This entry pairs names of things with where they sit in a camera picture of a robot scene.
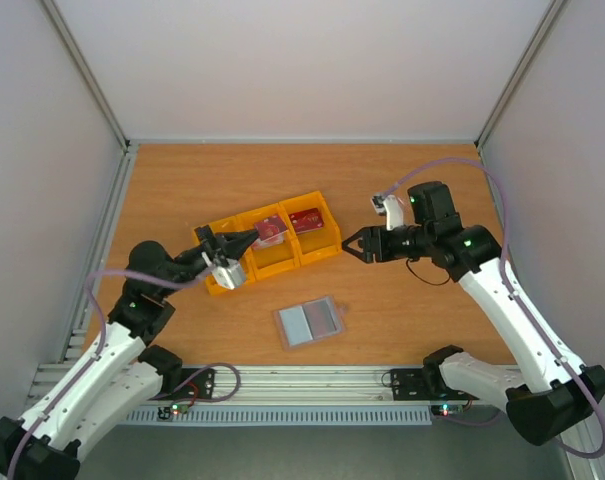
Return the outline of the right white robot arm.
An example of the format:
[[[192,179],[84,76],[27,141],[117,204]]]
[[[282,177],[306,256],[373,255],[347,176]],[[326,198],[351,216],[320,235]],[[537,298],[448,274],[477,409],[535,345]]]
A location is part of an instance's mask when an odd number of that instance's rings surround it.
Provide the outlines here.
[[[463,226],[446,184],[415,185],[408,197],[414,224],[405,223],[395,196],[376,195],[372,203],[385,224],[361,228],[343,240],[343,250],[367,264],[430,259],[481,308],[519,368],[513,373],[449,345],[423,360],[429,394],[460,391],[484,401],[536,446],[590,417],[605,394],[605,369],[586,365],[554,333],[490,231]]]

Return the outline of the pink leather card holder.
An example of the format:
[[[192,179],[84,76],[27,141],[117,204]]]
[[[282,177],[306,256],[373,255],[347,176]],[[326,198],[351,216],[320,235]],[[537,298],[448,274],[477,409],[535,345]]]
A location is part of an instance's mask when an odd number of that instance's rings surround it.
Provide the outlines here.
[[[276,310],[274,320],[283,348],[290,350],[342,334],[344,313],[332,296],[324,296]]]

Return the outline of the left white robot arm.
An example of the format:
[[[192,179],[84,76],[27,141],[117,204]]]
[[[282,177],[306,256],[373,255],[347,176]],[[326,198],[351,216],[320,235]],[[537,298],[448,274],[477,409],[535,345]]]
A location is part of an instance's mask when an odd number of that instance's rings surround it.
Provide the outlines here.
[[[126,281],[100,332],[62,379],[19,418],[0,419],[0,474],[7,479],[73,479],[81,463],[125,416],[152,399],[171,398],[183,386],[182,361],[155,344],[175,309],[167,299],[213,276],[227,290],[246,274],[243,254],[256,230],[196,230],[198,246],[176,257],[156,241],[129,254]]]

